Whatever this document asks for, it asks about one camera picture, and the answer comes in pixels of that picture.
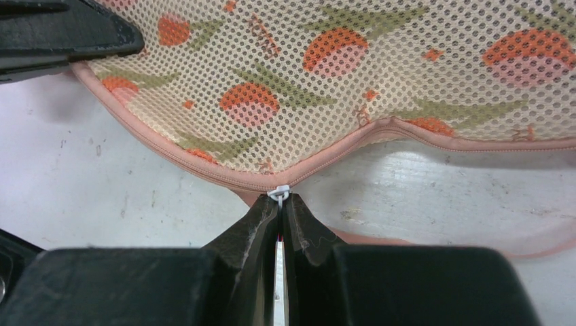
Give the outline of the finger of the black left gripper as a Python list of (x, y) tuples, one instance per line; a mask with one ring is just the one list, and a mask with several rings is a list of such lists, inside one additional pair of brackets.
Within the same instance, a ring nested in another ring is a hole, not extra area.
[(140, 30), (96, 1), (2, 1), (1, 83), (140, 52)]

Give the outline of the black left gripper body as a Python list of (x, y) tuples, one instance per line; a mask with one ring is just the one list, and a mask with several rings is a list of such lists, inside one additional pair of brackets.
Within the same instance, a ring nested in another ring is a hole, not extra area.
[(1, 304), (7, 301), (24, 269), (43, 251), (1, 230)]

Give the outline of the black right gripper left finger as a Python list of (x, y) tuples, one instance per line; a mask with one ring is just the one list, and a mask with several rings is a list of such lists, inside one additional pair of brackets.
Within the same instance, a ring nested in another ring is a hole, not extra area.
[(203, 246), (216, 256), (205, 325), (273, 325), (278, 202), (260, 195)]

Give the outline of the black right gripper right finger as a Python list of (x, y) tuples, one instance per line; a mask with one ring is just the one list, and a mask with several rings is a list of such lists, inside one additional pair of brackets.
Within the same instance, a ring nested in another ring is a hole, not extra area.
[(288, 325), (355, 325), (348, 245), (320, 222), (302, 197), (283, 203), (285, 297)]

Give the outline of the floral padded bra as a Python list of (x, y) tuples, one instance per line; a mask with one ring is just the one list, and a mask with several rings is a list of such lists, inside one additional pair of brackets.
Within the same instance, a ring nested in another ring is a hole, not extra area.
[(72, 66), (133, 136), (246, 202), (372, 143), (575, 148), (574, 1), (105, 1), (138, 54)]

